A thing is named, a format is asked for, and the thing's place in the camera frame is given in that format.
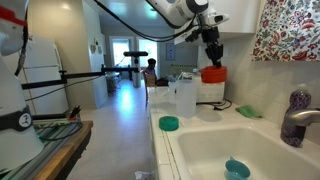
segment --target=teal cup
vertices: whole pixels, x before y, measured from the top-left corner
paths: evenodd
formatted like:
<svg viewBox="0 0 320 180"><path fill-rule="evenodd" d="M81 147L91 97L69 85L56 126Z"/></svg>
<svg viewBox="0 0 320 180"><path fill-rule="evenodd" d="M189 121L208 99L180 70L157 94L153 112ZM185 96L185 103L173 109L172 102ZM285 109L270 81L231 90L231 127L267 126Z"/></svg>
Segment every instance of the teal cup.
<svg viewBox="0 0 320 180"><path fill-rule="evenodd" d="M233 157L230 157L230 160L228 160L225 165L225 177L227 180L247 180L250 176L249 168Z"/></svg>

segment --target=floral fabric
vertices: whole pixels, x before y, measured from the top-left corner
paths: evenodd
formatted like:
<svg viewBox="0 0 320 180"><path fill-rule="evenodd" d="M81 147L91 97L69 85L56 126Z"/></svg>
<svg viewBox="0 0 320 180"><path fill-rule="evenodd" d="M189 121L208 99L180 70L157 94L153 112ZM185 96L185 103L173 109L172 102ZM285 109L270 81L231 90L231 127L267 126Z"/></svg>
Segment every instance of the floral fabric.
<svg viewBox="0 0 320 180"><path fill-rule="evenodd" d="M253 61L320 61L320 0L267 0Z"/></svg>

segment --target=person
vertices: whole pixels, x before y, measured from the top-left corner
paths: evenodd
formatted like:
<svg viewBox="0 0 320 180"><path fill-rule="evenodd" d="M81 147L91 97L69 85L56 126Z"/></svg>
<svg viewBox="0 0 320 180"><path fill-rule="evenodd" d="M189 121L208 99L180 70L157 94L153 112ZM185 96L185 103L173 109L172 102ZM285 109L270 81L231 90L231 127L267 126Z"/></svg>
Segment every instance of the person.
<svg viewBox="0 0 320 180"><path fill-rule="evenodd" d="M168 81L164 78L157 78L155 66L157 61L153 58L148 59L148 67L142 72L147 79L147 86L168 86Z"/></svg>

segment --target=purple bottle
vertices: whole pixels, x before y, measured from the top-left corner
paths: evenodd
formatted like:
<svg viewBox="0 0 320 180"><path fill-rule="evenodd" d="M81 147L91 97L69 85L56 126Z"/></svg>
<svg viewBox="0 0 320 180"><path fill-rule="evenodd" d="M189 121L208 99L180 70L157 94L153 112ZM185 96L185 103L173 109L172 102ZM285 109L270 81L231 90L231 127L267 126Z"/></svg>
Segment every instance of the purple bottle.
<svg viewBox="0 0 320 180"><path fill-rule="evenodd" d="M307 108L311 103L311 95L308 93L305 84L299 84L298 89L291 93L290 106L287 112L296 111ZM293 147L300 147L306 127L297 126L287 123L285 120L281 127L281 139Z"/></svg>

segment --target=orange container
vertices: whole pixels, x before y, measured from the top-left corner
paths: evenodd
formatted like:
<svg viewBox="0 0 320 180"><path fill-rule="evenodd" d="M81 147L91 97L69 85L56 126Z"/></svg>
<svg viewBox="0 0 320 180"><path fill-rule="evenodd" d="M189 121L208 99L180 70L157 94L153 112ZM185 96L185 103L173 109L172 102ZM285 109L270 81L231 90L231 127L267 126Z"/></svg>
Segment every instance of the orange container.
<svg viewBox="0 0 320 180"><path fill-rule="evenodd" d="M221 83L227 80L227 67L207 66L201 71L203 83Z"/></svg>

